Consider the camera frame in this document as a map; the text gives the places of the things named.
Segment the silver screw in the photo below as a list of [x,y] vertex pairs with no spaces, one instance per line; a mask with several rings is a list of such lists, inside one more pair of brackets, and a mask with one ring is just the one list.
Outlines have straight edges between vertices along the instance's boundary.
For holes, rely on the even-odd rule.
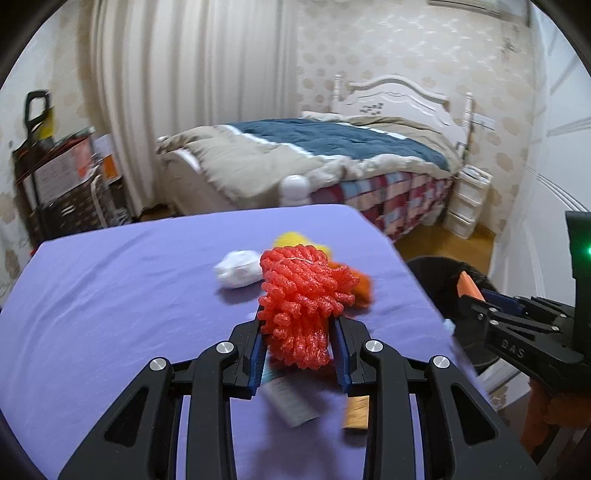
[[230,353],[232,350],[234,350],[234,344],[232,342],[221,342],[218,343],[216,350],[219,353]]
[[155,358],[150,362],[150,369],[157,372],[166,367],[166,360],[164,358]]
[[382,342],[378,340],[370,340],[365,343],[365,348],[370,352],[377,353],[381,352],[384,349],[384,346],[382,345]]
[[450,365],[450,361],[446,356],[438,355],[433,359],[433,365],[437,368],[447,368]]

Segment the headboard decoration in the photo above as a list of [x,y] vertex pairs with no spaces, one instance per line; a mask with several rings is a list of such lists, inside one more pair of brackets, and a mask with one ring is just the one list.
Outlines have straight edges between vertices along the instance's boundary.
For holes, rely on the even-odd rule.
[[368,82],[349,82],[348,95],[343,87],[341,75],[336,75],[331,112],[346,116],[396,116],[425,124],[444,135],[463,157],[472,124],[471,93],[466,94],[462,124],[457,125],[450,113],[449,98],[429,92],[405,77],[384,75]]

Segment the white wardrobe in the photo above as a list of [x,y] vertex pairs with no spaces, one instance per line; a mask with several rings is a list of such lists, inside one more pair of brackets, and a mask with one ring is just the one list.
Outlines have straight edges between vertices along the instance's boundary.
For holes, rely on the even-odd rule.
[[564,211],[591,208],[591,77],[552,20],[532,8],[537,93],[530,150],[489,276],[505,294],[574,305]]

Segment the patterned wallpaper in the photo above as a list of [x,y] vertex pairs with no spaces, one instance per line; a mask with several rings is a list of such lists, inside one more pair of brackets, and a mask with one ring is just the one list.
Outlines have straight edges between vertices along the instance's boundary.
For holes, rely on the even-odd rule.
[[14,205],[11,152],[26,138],[24,101],[48,89],[56,112],[56,138],[94,125],[105,132],[93,94],[88,59],[92,0],[70,0],[37,31],[0,89],[0,303],[4,303],[31,247]]
[[494,176],[480,221],[506,225],[528,154],[533,111],[529,29],[427,0],[300,0],[298,101],[329,111],[333,76],[400,74],[447,95],[459,122],[464,95],[496,130],[475,125],[467,163]]

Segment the purple tablecloth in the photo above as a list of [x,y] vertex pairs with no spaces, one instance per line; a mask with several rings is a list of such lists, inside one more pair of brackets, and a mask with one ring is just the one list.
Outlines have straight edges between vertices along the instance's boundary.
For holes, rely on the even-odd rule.
[[[0,408],[48,480],[147,361],[194,358],[252,319],[260,285],[221,290],[213,266],[231,250],[262,252],[287,231],[329,245],[335,260],[371,275],[375,302],[358,319],[374,338],[419,360],[447,355],[475,379],[389,240],[347,206],[216,213],[71,236],[41,246],[0,315]],[[308,372],[293,383],[322,413],[295,429],[262,395],[232,400],[238,478],[361,478],[363,439],[341,430],[346,397]],[[185,441],[184,426],[181,465]]]

